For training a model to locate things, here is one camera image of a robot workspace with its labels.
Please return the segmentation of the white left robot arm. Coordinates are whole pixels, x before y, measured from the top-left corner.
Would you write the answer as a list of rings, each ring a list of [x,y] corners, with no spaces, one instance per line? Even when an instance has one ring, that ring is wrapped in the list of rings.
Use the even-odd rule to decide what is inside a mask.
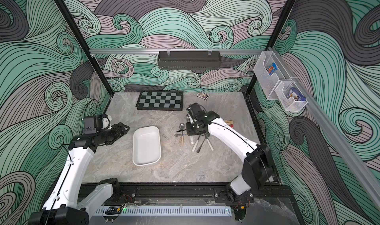
[[[90,218],[106,201],[117,202],[122,197],[118,179],[99,182],[81,202],[80,187],[86,169],[98,147],[111,145],[128,133],[130,127],[123,123],[110,129],[85,128],[81,136],[75,136],[68,146],[68,156],[61,175],[42,210],[33,213],[30,225],[87,225]]]

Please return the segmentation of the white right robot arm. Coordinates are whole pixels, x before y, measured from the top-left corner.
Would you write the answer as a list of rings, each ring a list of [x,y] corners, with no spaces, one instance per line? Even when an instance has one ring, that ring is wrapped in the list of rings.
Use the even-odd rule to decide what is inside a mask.
[[[204,115],[194,119],[186,115],[189,136],[210,134],[228,146],[243,162],[241,173],[227,185],[230,201],[238,202],[251,190],[262,188],[274,174],[272,152],[266,144],[249,140],[231,128],[222,118]]]

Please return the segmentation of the wooden handle steel spoon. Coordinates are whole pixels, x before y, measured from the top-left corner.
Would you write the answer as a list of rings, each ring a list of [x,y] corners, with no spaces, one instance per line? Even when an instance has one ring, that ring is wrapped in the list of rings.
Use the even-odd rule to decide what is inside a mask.
[[[184,138],[184,130],[185,130],[185,124],[181,123],[180,124],[180,130],[181,130],[181,139],[182,139],[182,147],[185,146],[185,138]]]

